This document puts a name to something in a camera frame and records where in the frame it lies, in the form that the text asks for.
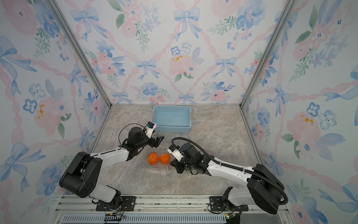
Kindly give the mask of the clear container of oranges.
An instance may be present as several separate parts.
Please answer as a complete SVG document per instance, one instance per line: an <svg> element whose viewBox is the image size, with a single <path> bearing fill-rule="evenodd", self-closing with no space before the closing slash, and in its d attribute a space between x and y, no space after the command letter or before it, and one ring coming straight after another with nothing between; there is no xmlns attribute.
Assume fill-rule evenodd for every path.
<svg viewBox="0 0 358 224"><path fill-rule="evenodd" d="M148 169L164 169L164 170L167 170L167 169L170 167L169 164L168 164L168 165L161 164L160 160L159 160L159 162L158 162L157 164L155 164L155 165L150 165L150 164L148 163L148 161L147 161L148 156L149 156L150 153L156 153L156 154L160 157L163 153L168 153L168 152L167 152L166 149L162 149L162 148L160 148L160 149L152 149L152 148L151 148L151 149L148 149L148 150L145 152L145 156L144 156L144 160L143 160L144 166L145 166L146 168L148 168ZM174 157L173 157L171 154L169 154L169 155L170 155L170 162L171 162Z"/></svg>

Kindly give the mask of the light blue plastic basket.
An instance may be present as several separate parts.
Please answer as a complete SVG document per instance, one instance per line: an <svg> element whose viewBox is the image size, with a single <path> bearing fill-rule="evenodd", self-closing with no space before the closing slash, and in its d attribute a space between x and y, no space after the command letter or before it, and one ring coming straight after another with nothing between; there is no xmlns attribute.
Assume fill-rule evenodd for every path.
<svg viewBox="0 0 358 224"><path fill-rule="evenodd" d="M192 126L190 106L156 105L152 122L159 133L189 133Z"/></svg>

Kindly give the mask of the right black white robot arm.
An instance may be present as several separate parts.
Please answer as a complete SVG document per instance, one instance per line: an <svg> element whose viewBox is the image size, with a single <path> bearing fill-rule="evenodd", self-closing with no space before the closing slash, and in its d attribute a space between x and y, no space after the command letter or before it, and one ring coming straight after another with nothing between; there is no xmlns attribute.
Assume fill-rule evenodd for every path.
<svg viewBox="0 0 358 224"><path fill-rule="evenodd" d="M167 151L174 157L170 165L179 174L189 170L193 175L221 177L246 187L226 189L222 201L229 208L255 203L263 211L277 214L279 206L289 201L283 184L262 164L245 167L227 163L190 141L182 146L172 144Z"/></svg>

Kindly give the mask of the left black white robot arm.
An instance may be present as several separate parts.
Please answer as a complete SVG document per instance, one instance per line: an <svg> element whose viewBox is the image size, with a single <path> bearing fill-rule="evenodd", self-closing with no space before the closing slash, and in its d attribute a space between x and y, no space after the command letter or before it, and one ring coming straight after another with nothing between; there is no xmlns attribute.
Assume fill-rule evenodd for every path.
<svg viewBox="0 0 358 224"><path fill-rule="evenodd" d="M133 127L128 138L112 150L97 154L78 153L62 175L59 186L80 198L90 197L93 202L110 211L123 206L121 192L98 182L101 171L119 162L130 161L146 146L158 148L163 136L153 138L156 124L149 122L144 128Z"/></svg>

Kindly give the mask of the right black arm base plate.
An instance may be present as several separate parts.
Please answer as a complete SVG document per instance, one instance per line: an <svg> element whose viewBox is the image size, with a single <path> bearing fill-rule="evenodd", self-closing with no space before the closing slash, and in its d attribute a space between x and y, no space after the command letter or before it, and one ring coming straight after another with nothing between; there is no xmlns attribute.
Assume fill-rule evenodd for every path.
<svg viewBox="0 0 358 224"><path fill-rule="evenodd" d="M245 212L249 211L249 208L246 204L236 206L231 203L227 198L224 196L210 196L209 197L209 204L208 204L208 211L213 214L221 214L223 212Z"/></svg>

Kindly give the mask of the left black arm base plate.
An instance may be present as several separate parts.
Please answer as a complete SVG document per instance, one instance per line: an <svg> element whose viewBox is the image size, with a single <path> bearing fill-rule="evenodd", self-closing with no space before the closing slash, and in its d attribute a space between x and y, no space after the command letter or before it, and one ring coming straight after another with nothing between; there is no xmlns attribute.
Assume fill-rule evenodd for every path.
<svg viewBox="0 0 358 224"><path fill-rule="evenodd" d="M106 203L101 200L96 202L96 211L105 212L119 212L119 211L134 211L136 197L135 196L121 196L119 204Z"/></svg>

